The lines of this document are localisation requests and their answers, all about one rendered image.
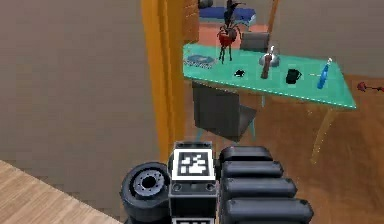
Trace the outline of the red object on floor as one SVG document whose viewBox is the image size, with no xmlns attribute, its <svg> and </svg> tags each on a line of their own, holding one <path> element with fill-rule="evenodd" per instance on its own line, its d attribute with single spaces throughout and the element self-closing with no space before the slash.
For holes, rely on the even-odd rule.
<svg viewBox="0 0 384 224">
<path fill-rule="evenodd" d="M 372 89 L 372 90 L 384 92 L 384 87 L 371 87 L 371 86 L 367 86 L 364 82 L 359 82 L 357 84 L 357 89 L 359 91 L 362 91 L 362 92 L 365 92 L 367 89 Z"/>
</svg>

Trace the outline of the blue plate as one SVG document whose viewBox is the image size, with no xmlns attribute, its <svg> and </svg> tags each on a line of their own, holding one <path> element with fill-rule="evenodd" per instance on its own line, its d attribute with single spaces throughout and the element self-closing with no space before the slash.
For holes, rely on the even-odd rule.
<svg viewBox="0 0 384 224">
<path fill-rule="evenodd" d="M 216 62 L 217 60 L 215 58 L 203 55 L 190 55 L 184 60 L 186 65 L 204 69 L 211 69 L 216 64 Z"/>
</svg>

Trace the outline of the blue spray bottle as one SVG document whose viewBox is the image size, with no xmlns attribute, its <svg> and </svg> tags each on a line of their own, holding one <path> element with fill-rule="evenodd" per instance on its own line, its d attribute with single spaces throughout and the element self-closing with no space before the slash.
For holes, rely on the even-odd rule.
<svg viewBox="0 0 384 224">
<path fill-rule="evenodd" d="M 319 76 L 319 80 L 317 83 L 318 89 L 322 89 L 324 87 L 324 84 L 325 84 L 327 77 L 328 77 L 328 71 L 329 71 L 329 67 L 330 67 L 331 63 L 332 63 L 332 59 L 329 58 L 327 60 L 327 63 L 325 64 L 320 76 Z"/>
</svg>

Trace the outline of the teal table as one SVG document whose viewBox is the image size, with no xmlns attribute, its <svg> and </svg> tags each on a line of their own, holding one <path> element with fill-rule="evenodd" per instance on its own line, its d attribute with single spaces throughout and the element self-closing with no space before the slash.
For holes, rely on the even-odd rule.
<svg viewBox="0 0 384 224">
<path fill-rule="evenodd" d="M 337 115 L 337 110 L 356 107 L 338 64 L 331 63 L 324 87 L 318 89 L 319 76 L 327 63 L 325 60 L 281 55 L 279 66 L 270 68 L 268 78 L 262 79 L 263 67 L 259 64 L 262 56 L 260 52 L 234 49 L 232 55 L 232 61 L 224 63 L 217 61 L 211 69 L 189 66 L 184 63 L 184 76 L 193 80 L 260 92 L 264 95 L 273 94 L 327 105 L 328 110 L 318 129 L 312 150 L 311 162 L 316 163 L 324 137 Z M 297 69 L 302 73 L 295 84 L 286 83 L 289 69 Z M 234 73 L 237 70 L 244 70 L 245 75 L 241 78 L 235 77 Z"/>
</svg>

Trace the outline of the black mug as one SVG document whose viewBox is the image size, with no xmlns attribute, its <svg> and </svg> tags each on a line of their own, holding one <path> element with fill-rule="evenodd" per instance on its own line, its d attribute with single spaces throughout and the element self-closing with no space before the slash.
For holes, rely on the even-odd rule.
<svg viewBox="0 0 384 224">
<path fill-rule="evenodd" d="M 300 77 L 302 76 L 302 73 L 297 69 L 289 69 L 286 75 L 286 83 L 287 84 L 295 84 Z"/>
</svg>

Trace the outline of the orange door frame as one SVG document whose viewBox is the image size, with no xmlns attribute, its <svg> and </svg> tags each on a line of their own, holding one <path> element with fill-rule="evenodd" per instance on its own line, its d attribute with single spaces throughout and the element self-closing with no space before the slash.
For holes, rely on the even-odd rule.
<svg viewBox="0 0 384 224">
<path fill-rule="evenodd" d="M 185 137 L 183 1 L 141 0 L 159 157 Z"/>
</svg>

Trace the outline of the brown pepper mill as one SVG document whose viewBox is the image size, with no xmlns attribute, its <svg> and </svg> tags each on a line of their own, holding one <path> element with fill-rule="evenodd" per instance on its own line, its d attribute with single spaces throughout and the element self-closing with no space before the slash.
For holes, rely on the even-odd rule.
<svg viewBox="0 0 384 224">
<path fill-rule="evenodd" d="M 271 54 L 266 54 L 264 57 L 264 63 L 263 63 L 263 70 L 261 73 L 261 78 L 262 79 L 267 79 L 268 78 L 268 73 L 269 73 L 269 68 L 270 68 L 270 63 L 272 61 L 272 55 Z"/>
</svg>

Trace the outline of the silver kettle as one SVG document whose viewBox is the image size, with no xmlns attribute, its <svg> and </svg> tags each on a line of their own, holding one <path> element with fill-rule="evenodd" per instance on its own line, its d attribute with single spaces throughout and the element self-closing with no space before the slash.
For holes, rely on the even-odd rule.
<svg viewBox="0 0 384 224">
<path fill-rule="evenodd" d="M 275 46 L 272 45 L 269 50 L 260 57 L 259 64 L 264 65 L 266 59 L 269 58 L 269 65 L 271 67 L 278 67 L 280 64 L 280 57 L 275 53 Z"/>
</svg>

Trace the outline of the grey chair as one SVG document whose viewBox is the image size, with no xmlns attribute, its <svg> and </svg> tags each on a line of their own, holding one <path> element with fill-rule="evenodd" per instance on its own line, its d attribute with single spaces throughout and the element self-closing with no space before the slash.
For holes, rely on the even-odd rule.
<svg viewBox="0 0 384 224">
<path fill-rule="evenodd" d="M 268 32 L 244 32 L 240 43 L 242 50 L 266 52 L 269 46 Z"/>
<path fill-rule="evenodd" d="M 239 142 L 247 129 L 255 136 L 256 110 L 242 105 L 233 91 L 192 83 L 195 126 L 232 142 Z"/>
</svg>

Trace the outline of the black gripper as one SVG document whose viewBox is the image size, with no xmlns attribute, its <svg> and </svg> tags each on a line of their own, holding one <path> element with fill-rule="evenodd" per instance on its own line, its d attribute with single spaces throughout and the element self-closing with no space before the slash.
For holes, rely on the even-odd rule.
<svg viewBox="0 0 384 224">
<path fill-rule="evenodd" d="M 128 215 L 124 224 L 171 224 L 167 166 L 147 162 L 131 169 L 122 181 L 120 197 Z"/>
</svg>

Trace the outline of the red pot house plant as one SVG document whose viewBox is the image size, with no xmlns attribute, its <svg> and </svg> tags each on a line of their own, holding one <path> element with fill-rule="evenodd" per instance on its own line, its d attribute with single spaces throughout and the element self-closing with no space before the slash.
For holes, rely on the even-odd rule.
<svg viewBox="0 0 384 224">
<path fill-rule="evenodd" d="M 219 28 L 217 37 L 220 43 L 219 60 L 224 63 L 225 50 L 228 50 L 229 60 L 232 61 L 232 44 L 236 41 L 237 36 L 241 35 L 239 24 L 235 22 L 234 11 L 238 5 L 243 5 L 243 2 L 236 0 L 227 0 L 226 10 L 223 14 L 224 24 Z"/>
</svg>

